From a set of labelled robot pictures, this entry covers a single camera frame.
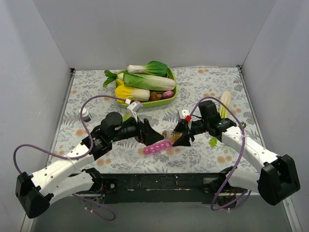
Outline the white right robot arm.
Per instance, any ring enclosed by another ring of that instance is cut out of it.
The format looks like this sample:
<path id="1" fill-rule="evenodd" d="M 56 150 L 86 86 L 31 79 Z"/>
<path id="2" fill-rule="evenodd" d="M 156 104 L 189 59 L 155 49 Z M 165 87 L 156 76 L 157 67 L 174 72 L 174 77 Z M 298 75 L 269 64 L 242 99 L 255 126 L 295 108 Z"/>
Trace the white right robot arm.
<path id="1" fill-rule="evenodd" d="M 257 192 L 270 205 L 276 205 L 300 190 L 300 182 L 294 160 L 289 155 L 279 156 L 267 150 L 243 131 L 234 121 L 222 118 L 213 101 L 198 104 L 201 119 L 192 121 L 187 110 L 178 112 L 175 132 L 181 137 L 173 146 L 190 146 L 194 136 L 208 132 L 220 142 L 239 152 L 256 170 L 246 174 L 243 170 L 228 167 L 218 177 L 205 181 L 208 192 L 229 192 L 241 188 Z"/>

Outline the clear pill bottle yellow capsules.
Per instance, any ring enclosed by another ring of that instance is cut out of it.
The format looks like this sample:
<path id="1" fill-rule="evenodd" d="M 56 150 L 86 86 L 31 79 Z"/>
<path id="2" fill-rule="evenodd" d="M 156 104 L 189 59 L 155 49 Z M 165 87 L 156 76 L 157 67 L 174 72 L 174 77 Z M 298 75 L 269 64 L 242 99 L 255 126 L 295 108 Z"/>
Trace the clear pill bottle yellow capsules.
<path id="1" fill-rule="evenodd" d="M 172 131 L 172 130 L 165 130 L 162 132 L 165 140 L 168 140 L 172 143 L 176 142 L 178 139 L 181 138 L 182 132 Z"/>

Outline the pink weekly pill organizer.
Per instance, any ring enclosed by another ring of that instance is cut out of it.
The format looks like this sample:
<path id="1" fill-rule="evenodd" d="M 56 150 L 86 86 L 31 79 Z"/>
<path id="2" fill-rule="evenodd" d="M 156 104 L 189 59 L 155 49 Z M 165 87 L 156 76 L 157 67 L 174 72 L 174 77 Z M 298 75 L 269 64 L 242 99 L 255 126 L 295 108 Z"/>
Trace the pink weekly pill organizer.
<path id="1" fill-rule="evenodd" d="M 169 147 L 172 147 L 172 144 L 173 143 L 168 140 L 162 140 L 155 144 L 144 147 L 143 152 L 145 155 L 150 155 L 152 153 L 159 152 L 161 150 L 165 150 Z"/>

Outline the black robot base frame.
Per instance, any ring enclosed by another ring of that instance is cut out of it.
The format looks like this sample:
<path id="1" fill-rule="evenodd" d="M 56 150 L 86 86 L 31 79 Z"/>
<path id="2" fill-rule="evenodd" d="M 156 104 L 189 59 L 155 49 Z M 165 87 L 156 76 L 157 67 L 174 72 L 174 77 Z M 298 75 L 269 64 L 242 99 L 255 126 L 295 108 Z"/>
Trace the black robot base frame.
<path id="1" fill-rule="evenodd" d="M 100 174 L 86 195 L 103 195 L 115 203 L 210 204 L 223 183 L 222 173 Z"/>

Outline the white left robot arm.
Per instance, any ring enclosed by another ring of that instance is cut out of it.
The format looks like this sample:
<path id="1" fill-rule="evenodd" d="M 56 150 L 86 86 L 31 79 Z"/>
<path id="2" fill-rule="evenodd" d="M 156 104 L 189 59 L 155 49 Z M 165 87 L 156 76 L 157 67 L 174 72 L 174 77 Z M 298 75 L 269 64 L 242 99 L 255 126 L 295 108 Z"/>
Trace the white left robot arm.
<path id="1" fill-rule="evenodd" d="M 164 137 L 150 126 L 147 119 L 140 121 L 130 117 L 123 121 L 120 113 L 111 112 L 67 157 L 32 174 L 21 173 L 17 177 L 15 194 L 28 218 L 40 216 L 52 203 L 78 192 L 104 194 L 114 191 L 117 180 L 103 177 L 95 168 L 77 175 L 73 173 L 111 151 L 113 142 L 129 138 L 152 145 Z"/>

